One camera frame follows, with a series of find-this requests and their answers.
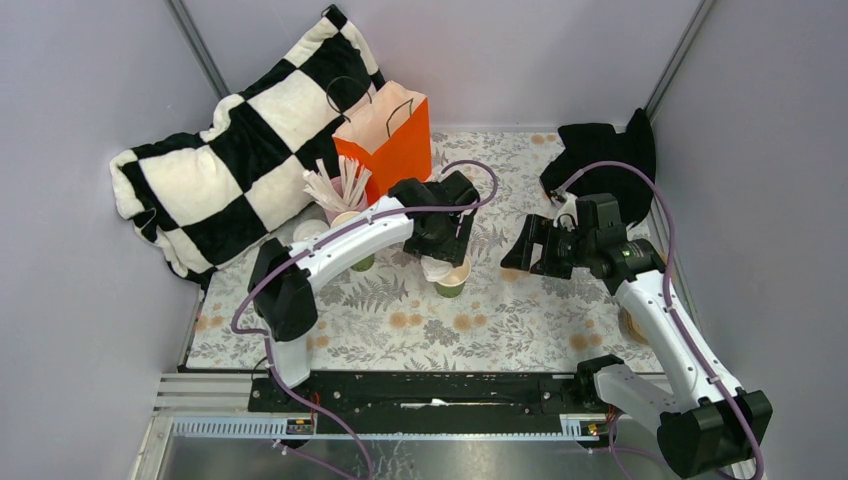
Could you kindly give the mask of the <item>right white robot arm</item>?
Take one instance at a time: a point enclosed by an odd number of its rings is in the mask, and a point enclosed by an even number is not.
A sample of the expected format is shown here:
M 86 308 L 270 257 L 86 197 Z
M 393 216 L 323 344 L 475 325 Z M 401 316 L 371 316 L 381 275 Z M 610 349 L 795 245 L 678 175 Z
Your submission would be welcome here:
M 577 405 L 628 414 L 655 435 L 663 459 L 681 478 L 754 459 L 772 405 L 763 392 L 746 390 L 714 355 L 667 284 L 668 266 L 654 246 L 629 238 L 611 194 L 578 198 L 570 219 L 566 227 L 526 216 L 502 268 L 561 279 L 587 269 L 641 326 L 670 385 L 664 390 L 608 354 L 578 364 Z

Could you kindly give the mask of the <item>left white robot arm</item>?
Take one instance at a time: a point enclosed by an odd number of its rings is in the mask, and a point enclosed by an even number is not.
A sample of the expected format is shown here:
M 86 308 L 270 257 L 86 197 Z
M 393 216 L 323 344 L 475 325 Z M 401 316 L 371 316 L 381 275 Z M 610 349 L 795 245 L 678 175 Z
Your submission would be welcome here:
M 372 206 L 315 238 L 271 242 L 257 256 L 249 298 L 265 325 L 272 398 L 288 411 L 309 401 L 306 336 L 317 323 L 316 296 L 355 263 L 402 244 L 405 253 L 434 261 L 438 271 L 464 263 L 477 209 L 485 201 L 454 171 L 442 180 L 400 181 Z

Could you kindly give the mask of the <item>white plastic cup lid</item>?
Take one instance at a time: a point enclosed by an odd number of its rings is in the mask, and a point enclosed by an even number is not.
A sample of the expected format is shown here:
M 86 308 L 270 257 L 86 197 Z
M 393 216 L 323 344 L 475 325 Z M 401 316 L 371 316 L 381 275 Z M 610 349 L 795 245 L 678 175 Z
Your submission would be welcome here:
M 453 270 L 450 262 L 438 260 L 429 256 L 420 259 L 423 275 L 428 282 L 438 282 L 448 277 Z

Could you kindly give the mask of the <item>green paper cup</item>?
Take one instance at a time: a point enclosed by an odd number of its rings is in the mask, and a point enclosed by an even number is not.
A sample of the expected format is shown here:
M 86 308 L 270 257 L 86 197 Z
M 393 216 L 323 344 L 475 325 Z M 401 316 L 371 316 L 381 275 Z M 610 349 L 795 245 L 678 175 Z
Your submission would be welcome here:
M 435 282 L 436 292 L 444 298 L 458 297 L 463 292 L 471 271 L 471 260 L 466 256 L 459 267 L 452 268 L 445 277 Z

